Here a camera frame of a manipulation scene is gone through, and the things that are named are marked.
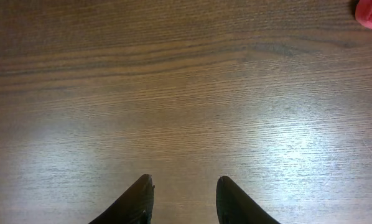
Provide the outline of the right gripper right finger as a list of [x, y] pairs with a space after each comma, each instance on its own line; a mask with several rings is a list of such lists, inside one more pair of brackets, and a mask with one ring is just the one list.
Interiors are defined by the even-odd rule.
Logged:
[[218, 179], [216, 212], [219, 224], [279, 224], [228, 176]]

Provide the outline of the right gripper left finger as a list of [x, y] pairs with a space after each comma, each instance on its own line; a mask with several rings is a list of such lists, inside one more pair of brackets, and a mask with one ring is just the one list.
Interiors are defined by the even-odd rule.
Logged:
[[152, 176], [143, 174], [90, 224], [150, 224], [153, 206]]

